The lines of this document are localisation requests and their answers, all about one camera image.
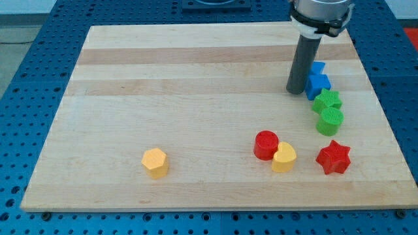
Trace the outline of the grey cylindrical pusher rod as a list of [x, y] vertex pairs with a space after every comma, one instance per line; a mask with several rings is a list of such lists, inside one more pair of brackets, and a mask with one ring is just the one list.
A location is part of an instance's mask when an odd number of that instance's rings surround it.
[[304, 91], [320, 42], [321, 38], [309, 39], [303, 35], [299, 36], [286, 85], [289, 93], [299, 95]]

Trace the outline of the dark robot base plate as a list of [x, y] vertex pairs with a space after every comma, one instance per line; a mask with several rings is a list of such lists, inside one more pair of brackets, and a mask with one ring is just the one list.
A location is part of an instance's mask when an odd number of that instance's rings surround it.
[[250, 10], [251, 0], [182, 0], [182, 11]]

